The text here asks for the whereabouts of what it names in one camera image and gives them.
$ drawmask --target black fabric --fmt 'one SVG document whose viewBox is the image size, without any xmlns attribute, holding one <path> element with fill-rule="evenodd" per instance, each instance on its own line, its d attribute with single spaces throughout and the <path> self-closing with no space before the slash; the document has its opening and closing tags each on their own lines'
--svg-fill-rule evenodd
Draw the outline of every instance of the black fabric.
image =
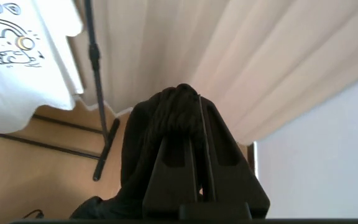
<svg viewBox="0 0 358 224">
<path fill-rule="evenodd" d="M 88 199 L 70 218 L 142 218 L 142 201 L 162 138 L 170 133 L 187 135 L 195 151 L 204 144 L 198 94 L 187 84 L 167 88 L 133 109 L 124 135 L 121 189 L 109 200 Z"/>
</svg>

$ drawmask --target cartoon graphic on shirt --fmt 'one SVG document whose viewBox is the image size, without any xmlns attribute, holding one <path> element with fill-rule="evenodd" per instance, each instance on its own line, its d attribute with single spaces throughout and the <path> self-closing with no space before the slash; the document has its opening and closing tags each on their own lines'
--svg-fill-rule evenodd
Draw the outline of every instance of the cartoon graphic on shirt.
<svg viewBox="0 0 358 224">
<path fill-rule="evenodd" d="M 0 19 L 0 65 L 24 64 L 27 67 L 40 67 L 38 58 L 44 59 L 35 49 L 37 34 L 31 35 L 20 26 Z"/>
</svg>

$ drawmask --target beige curtain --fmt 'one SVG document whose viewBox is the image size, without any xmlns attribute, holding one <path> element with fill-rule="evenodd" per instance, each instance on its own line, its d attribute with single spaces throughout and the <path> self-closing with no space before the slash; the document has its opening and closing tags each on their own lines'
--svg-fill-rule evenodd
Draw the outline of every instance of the beige curtain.
<svg viewBox="0 0 358 224">
<path fill-rule="evenodd" d="M 83 3 L 77 5 L 83 15 Z M 93 1 L 106 102 L 115 112 L 179 83 L 248 144 L 358 80 L 358 0 Z M 71 39 L 96 103 L 88 38 Z"/>
</svg>

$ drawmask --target clothes rack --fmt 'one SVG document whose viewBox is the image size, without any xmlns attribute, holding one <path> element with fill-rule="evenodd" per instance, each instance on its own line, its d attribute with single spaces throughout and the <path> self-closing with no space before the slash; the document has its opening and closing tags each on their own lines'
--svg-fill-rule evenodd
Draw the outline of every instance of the clothes rack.
<svg viewBox="0 0 358 224">
<path fill-rule="evenodd" d="M 46 122 L 55 123 L 55 124 L 59 124 L 59 125 L 63 125 L 63 126 L 69 126 L 71 128 L 76 128 L 76 129 L 81 129 L 84 131 L 90 131 L 90 132 L 102 134 L 103 140 L 104 140 L 104 147 L 103 147 L 102 153 L 97 156 L 97 155 L 89 154 L 89 153 L 85 153 L 85 152 L 74 151 L 72 149 L 67 149 L 64 147 L 54 146 L 54 145 L 45 144 L 45 143 L 38 142 L 38 141 L 25 139 L 25 138 L 15 137 L 15 136 L 11 136 L 8 134 L 0 134 L 0 138 L 10 139 L 13 141 L 19 141 L 19 142 L 31 144 L 34 146 L 44 147 L 46 149 L 52 149 L 52 150 L 56 150 L 56 151 L 60 151 L 60 152 L 73 154 L 76 156 L 86 157 L 89 159 L 96 159 L 98 161 L 98 163 L 96 165 L 96 168 L 95 168 L 95 171 L 93 174 L 93 180 L 98 181 L 101 178 L 104 163 L 106 162 L 107 156 L 110 152 L 110 147 L 111 147 L 111 144 L 112 144 L 114 137 L 117 133 L 120 121 L 119 121 L 119 119 L 116 118 L 114 120 L 110 130 L 108 131 L 107 124 L 106 124 L 106 115 L 104 113 L 103 90 L 102 90 L 102 84 L 101 84 L 101 79 L 100 79 L 100 64 L 99 64 L 100 52 L 98 49 L 98 44 L 96 43 L 96 37 L 95 37 L 95 33 L 94 33 L 92 3 L 90 0 L 85 0 L 85 14 L 86 14 L 86 25 L 88 28 L 88 37 L 89 37 L 89 59 L 92 64 L 94 81 L 95 81 L 95 85 L 96 85 L 96 96 L 98 99 L 99 115 L 100 115 L 100 122 L 101 122 L 102 130 L 100 131 L 97 129 L 92 129 L 92 128 L 80 126 L 77 124 L 67 123 L 64 121 L 47 118 L 47 117 L 36 115 L 36 114 L 33 115 L 33 118 L 41 119 Z"/>
</svg>

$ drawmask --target floor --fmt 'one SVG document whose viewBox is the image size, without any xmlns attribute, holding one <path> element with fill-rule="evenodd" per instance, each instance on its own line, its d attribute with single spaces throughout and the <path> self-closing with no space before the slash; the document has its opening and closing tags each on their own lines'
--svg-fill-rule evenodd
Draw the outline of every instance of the floor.
<svg viewBox="0 0 358 224">
<path fill-rule="evenodd" d="M 114 116 L 107 112 L 112 124 Z M 74 111 L 43 106 L 36 112 L 67 122 L 100 128 L 98 111 L 77 105 Z M 93 195 L 111 198 L 119 190 L 121 146 L 128 114 L 121 116 L 102 177 L 92 180 L 96 160 L 0 138 L 0 223 L 8 223 L 40 208 L 46 218 L 68 218 Z M 99 154 L 102 135 L 33 119 L 15 136 Z"/>
</svg>

